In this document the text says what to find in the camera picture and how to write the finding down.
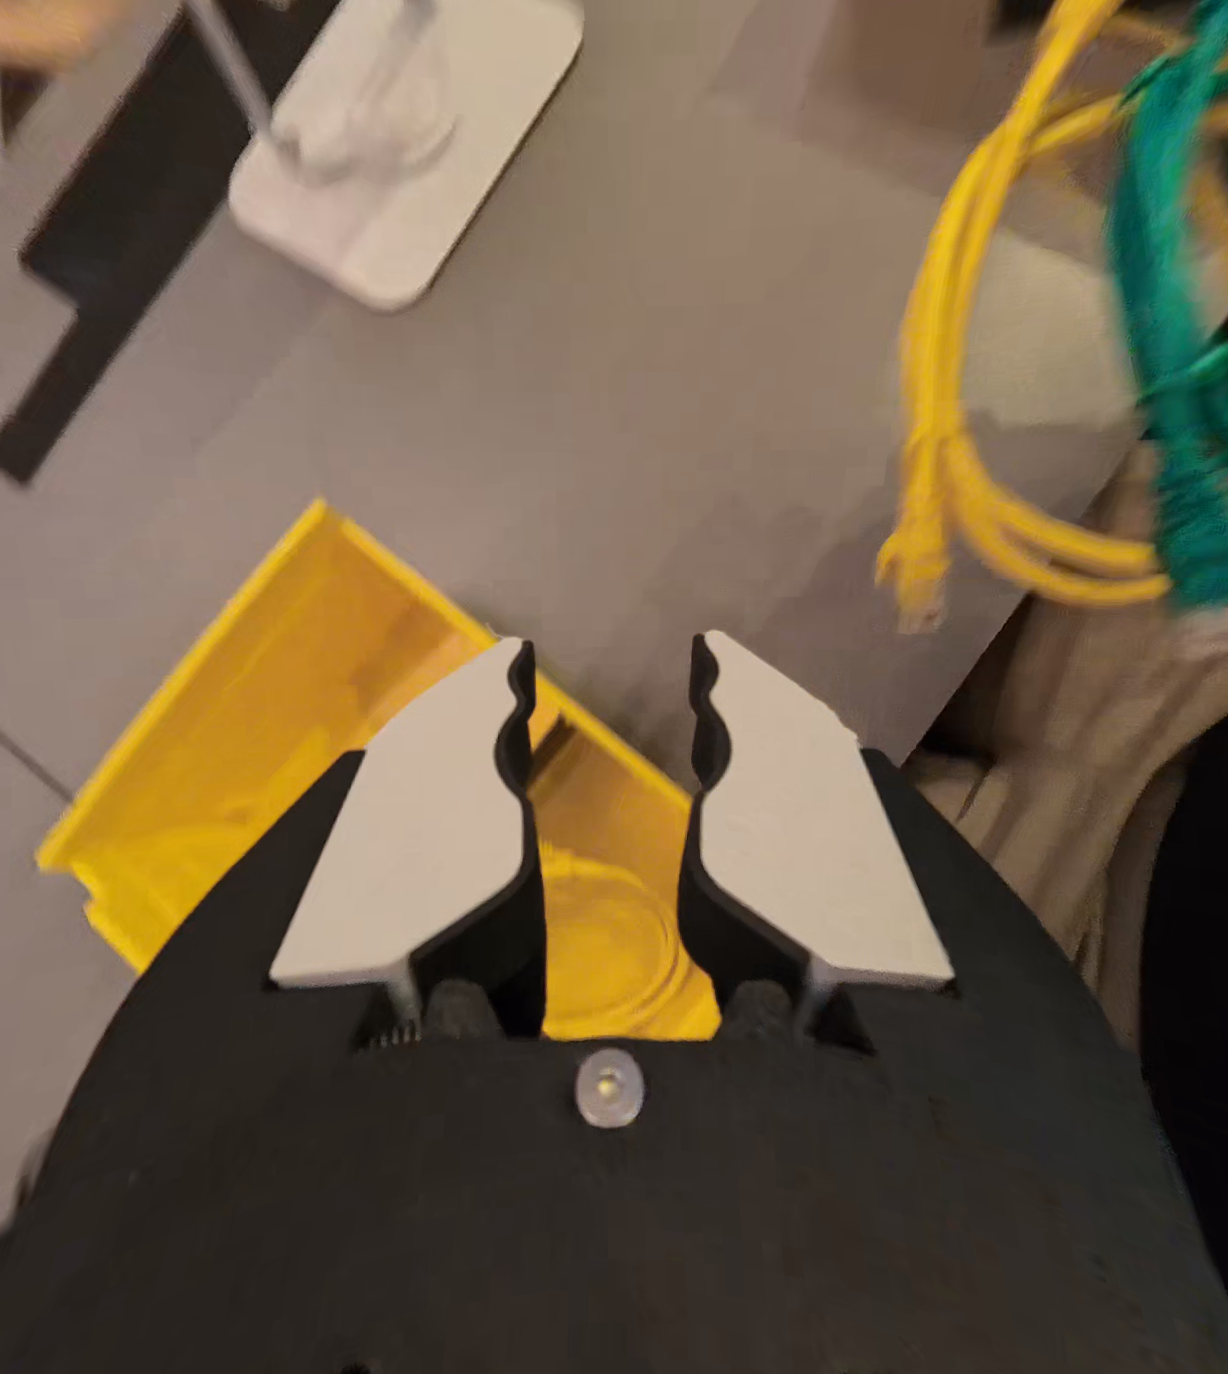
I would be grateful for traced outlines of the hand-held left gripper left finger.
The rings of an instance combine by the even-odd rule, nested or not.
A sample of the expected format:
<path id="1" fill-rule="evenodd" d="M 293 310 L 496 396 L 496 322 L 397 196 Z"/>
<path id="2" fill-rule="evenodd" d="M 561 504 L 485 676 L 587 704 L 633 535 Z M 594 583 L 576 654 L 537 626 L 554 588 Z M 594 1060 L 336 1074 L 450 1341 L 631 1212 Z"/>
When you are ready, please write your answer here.
<path id="1" fill-rule="evenodd" d="M 359 753 L 269 961 L 276 990 L 378 987 L 421 1023 L 470 983 L 505 1036 L 547 1029 L 547 879 L 529 784 L 537 648 L 496 640 Z"/>

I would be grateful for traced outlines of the white stand with clear legs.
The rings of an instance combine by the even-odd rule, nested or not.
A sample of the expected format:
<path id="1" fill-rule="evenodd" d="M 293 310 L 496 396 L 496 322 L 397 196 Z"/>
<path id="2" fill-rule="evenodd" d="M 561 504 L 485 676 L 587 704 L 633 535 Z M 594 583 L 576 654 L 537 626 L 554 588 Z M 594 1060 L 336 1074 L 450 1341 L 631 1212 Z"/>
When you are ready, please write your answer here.
<path id="1" fill-rule="evenodd" d="M 582 49 L 570 0 L 346 0 L 269 99 L 221 6 L 185 6 L 250 142 L 233 221 L 346 300 L 410 310 Z"/>

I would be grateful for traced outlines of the yellow plastic bin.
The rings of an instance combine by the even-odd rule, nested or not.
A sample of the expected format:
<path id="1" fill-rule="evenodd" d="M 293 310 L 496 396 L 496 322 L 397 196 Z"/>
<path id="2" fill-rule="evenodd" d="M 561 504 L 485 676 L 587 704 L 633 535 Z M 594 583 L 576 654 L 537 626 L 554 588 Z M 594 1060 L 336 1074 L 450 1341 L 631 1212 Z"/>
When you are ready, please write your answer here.
<path id="1" fill-rule="evenodd" d="M 233 590 L 37 850 L 144 978 L 221 874 L 493 630 L 314 504 Z M 551 923 L 547 1036 L 710 1036 L 674 920 L 691 795 L 537 676 L 529 807 Z"/>

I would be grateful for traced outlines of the person's beige pants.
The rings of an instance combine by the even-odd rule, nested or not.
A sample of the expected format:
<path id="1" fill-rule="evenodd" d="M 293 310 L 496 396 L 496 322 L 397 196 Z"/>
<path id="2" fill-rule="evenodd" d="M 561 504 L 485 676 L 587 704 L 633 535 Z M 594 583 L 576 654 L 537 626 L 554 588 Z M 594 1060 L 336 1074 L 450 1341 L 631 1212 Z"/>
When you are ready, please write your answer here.
<path id="1" fill-rule="evenodd" d="M 1139 1048 L 1154 862 L 1190 750 L 1228 717 L 1228 648 L 1162 601 L 1026 601 L 952 703 L 959 743 L 917 750 L 922 801 L 1002 874 Z"/>

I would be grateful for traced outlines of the tan blurred object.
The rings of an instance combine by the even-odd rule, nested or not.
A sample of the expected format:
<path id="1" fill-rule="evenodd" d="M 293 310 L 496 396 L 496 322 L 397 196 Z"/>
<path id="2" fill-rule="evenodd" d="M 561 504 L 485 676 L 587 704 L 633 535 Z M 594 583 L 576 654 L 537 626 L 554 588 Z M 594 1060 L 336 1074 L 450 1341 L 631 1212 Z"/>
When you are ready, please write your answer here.
<path id="1" fill-rule="evenodd" d="M 63 72 L 105 36 L 116 8 L 105 0 L 0 0 L 0 65 Z"/>

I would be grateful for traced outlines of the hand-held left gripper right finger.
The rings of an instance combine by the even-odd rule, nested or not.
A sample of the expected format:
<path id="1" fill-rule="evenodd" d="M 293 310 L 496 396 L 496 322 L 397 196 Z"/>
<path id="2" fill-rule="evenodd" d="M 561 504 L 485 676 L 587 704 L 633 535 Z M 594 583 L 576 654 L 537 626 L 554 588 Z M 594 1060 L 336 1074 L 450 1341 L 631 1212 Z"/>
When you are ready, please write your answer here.
<path id="1" fill-rule="evenodd" d="M 851 987 L 950 990 L 952 958 L 858 733 L 723 630 L 691 640 L 685 704 L 677 936 L 719 1020 L 772 987 L 799 1036 L 845 1036 Z"/>

